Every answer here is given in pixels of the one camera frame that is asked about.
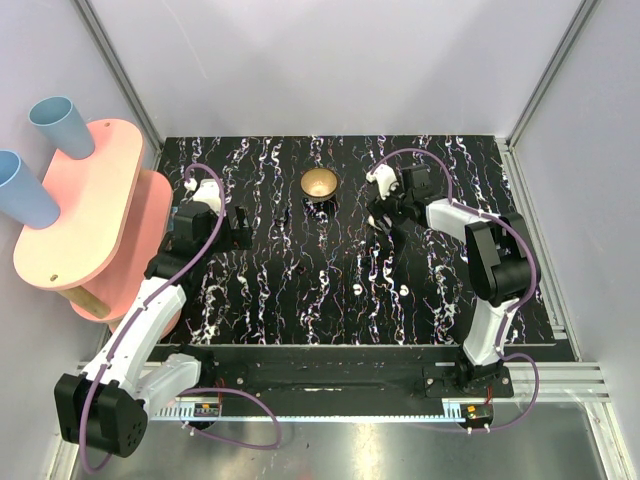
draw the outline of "blue cup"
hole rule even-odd
[[[87,158],[96,149],[87,124],[67,97],[50,97],[36,103],[29,112],[29,120],[71,158]]]
[[[58,204],[11,150],[0,150],[0,210],[31,228],[48,227],[60,216]]]

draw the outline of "gray wall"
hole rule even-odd
[[[580,4],[91,1],[164,136],[504,136]]]
[[[601,2],[516,151],[573,327],[640,468],[640,2]]]
[[[133,121],[69,1],[0,0],[0,148],[18,151],[42,178],[53,148],[27,121],[31,105],[66,94],[87,121]],[[0,213],[0,477],[42,478],[59,434],[53,387],[95,352],[100,328],[13,268],[20,225]]]

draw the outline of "pink wooden stand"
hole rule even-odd
[[[109,119],[88,127],[95,152],[74,160],[57,150],[42,182],[60,218],[42,230],[25,226],[13,262],[27,283],[115,327],[160,246],[172,190],[163,175],[140,171],[143,139],[135,125]]]

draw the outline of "gold bowl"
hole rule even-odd
[[[328,168],[312,168],[302,175],[300,186],[312,202],[329,200],[338,189],[338,176]]]

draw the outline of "black marble table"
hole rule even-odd
[[[464,246],[410,224],[391,237],[365,225],[375,187],[365,173],[387,153],[427,149],[442,158],[454,195],[491,212],[515,210],[497,145],[488,136],[169,138],[159,170],[187,201],[186,165],[211,166],[227,205],[247,208],[251,251],[217,254],[199,296],[163,343],[451,344],[473,316]],[[424,163],[434,183],[444,175],[428,157],[403,155],[391,166]],[[317,208],[301,190],[306,170],[324,166],[341,179],[335,202]],[[540,292],[518,312],[513,343],[553,343]]]

